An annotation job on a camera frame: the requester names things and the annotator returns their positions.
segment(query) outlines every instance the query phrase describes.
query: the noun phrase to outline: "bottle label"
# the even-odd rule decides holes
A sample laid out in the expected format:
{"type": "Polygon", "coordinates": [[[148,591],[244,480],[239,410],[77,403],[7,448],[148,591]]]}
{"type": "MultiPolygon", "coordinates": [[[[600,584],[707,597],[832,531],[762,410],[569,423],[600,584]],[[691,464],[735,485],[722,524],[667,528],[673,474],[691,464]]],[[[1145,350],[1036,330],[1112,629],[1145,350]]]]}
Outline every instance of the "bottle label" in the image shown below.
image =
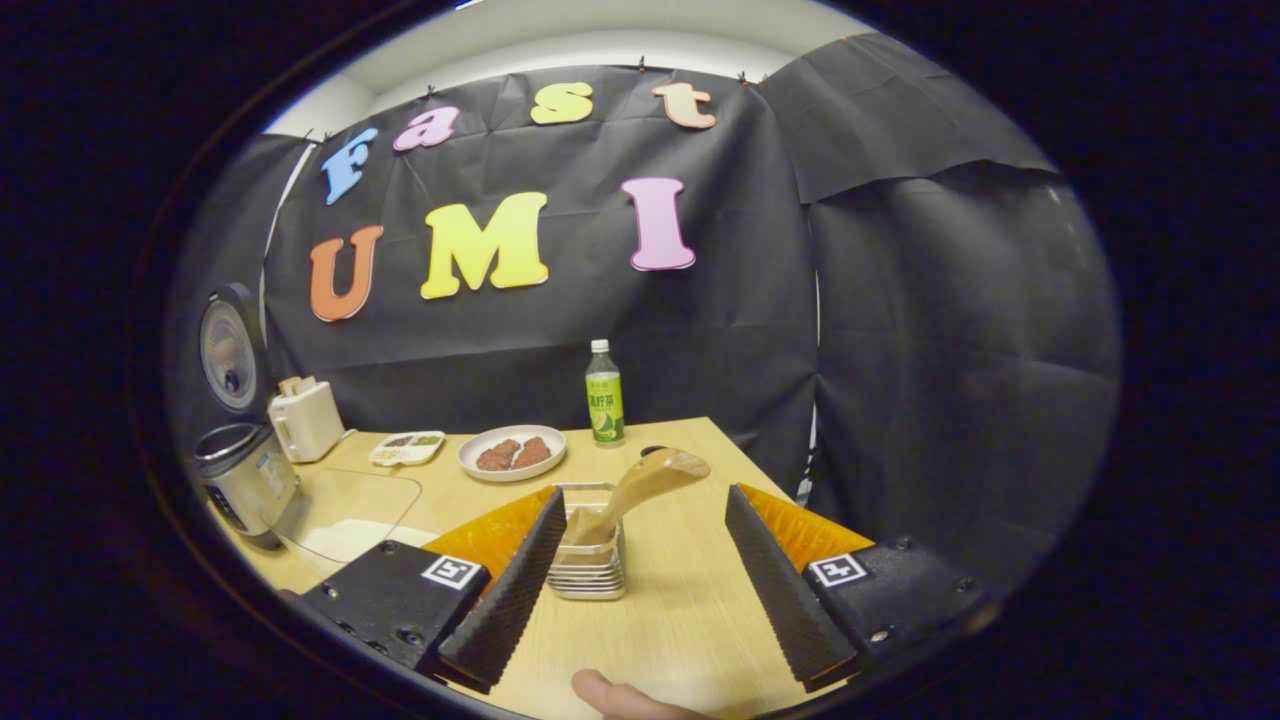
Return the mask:
{"type": "Polygon", "coordinates": [[[596,442],[622,439],[622,378],[586,378],[586,405],[596,442]]]}

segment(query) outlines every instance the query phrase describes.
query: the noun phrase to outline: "raw meat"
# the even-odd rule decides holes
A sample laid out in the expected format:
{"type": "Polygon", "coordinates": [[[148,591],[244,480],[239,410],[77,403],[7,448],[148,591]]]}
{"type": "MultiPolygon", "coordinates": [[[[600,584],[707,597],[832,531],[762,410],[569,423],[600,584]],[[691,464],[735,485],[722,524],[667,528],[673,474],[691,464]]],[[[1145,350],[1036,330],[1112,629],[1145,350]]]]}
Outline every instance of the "raw meat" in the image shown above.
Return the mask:
{"type": "Polygon", "coordinates": [[[520,457],[516,457],[516,462],[511,466],[511,469],[518,470],[521,468],[536,465],[550,456],[552,451],[547,447],[547,442],[543,441],[543,438],[534,436],[525,443],[525,448],[520,451],[520,457]]]}
{"type": "Polygon", "coordinates": [[[476,468],[481,470],[507,470],[511,468],[511,459],[520,450],[520,443],[513,439],[504,439],[498,445],[480,454],[476,459],[476,468]]]}

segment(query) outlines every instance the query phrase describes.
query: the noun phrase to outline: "letter m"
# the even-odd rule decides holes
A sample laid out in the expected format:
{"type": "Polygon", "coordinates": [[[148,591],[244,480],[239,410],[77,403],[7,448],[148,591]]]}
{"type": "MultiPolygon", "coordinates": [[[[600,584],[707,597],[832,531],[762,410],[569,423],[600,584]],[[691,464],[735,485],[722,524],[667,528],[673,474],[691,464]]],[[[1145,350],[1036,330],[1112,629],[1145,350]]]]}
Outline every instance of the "letter m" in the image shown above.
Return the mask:
{"type": "Polygon", "coordinates": [[[458,292],[453,277],[457,261],[467,287],[480,290],[493,256],[498,266],[489,275],[494,287],[520,287],[547,282],[547,265],[538,259],[538,211],[547,204],[541,192],[518,192],[502,201],[489,225],[480,229],[466,205],[445,205],[426,217],[431,227],[431,264],[422,297],[448,297],[458,292]]]}

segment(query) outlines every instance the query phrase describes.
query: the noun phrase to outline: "foam letter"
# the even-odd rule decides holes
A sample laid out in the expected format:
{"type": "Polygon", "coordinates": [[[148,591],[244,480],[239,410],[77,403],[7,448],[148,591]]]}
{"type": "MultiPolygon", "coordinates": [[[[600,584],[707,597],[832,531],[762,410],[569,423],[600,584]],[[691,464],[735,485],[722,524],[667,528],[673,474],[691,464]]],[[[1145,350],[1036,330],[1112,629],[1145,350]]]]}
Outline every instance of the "foam letter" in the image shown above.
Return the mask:
{"type": "Polygon", "coordinates": [[[458,292],[454,260],[467,287],[480,290],[494,254],[498,268],[489,275],[494,287],[547,282],[547,265],[538,259],[538,211],[545,204],[547,196],[541,192],[511,195],[498,205],[483,231],[466,205],[431,210],[426,217],[431,227],[431,265],[422,283],[422,297],[431,300],[458,292]]]}
{"type": "Polygon", "coordinates": [[[591,86],[585,82],[557,82],[538,91],[529,111],[540,126],[572,123],[591,114],[591,86]]]}
{"type": "Polygon", "coordinates": [[[374,245],[383,234],[381,225],[369,225],[351,236],[356,249],[356,265],[351,273],[351,290],[338,297],[333,292],[333,269],[342,238],[326,240],[311,249],[311,311],[326,323],[346,320],[360,313],[374,287],[374,245]]]}
{"type": "Polygon", "coordinates": [[[329,197],[324,200],[325,205],[333,205],[334,200],[360,182],[360,176],[364,173],[356,168],[369,159],[369,147],[365,143],[376,135],[378,128],[366,129],[320,165],[329,174],[329,197]]]}
{"type": "Polygon", "coordinates": [[[631,256],[637,270],[678,270],[694,264],[694,251],[680,238],[676,193],[685,183],[676,178],[635,178],[622,183],[622,192],[636,205],[640,249],[631,256]]]}
{"type": "Polygon", "coordinates": [[[458,119],[458,109],[449,105],[436,108],[408,122],[408,129],[396,138],[396,150],[412,150],[439,145],[453,135],[453,120],[458,119]]]}
{"type": "Polygon", "coordinates": [[[698,101],[709,102],[710,94],[694,90],[687,82],[676,82],[653,88],[654,95],[660,95],[663,105],[667,108],[667,117],[677,126],[686,128],[707,129],[716,124],[716,115],[704,115],[698,111],[698,101]]]}

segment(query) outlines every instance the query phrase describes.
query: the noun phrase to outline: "hand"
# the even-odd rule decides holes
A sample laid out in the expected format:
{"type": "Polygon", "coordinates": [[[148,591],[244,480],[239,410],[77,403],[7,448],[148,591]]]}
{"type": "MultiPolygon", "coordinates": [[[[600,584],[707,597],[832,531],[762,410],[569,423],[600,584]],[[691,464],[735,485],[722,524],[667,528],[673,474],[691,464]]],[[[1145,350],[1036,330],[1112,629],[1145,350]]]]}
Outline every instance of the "hand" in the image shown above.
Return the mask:
{"type": "Polygon", "coordinates": [[[595,670],[579,670],[571,680],[582,702],[604,720],[712,720],[686,707],[658,702],[626,683],[613,684],[595,670]]]}

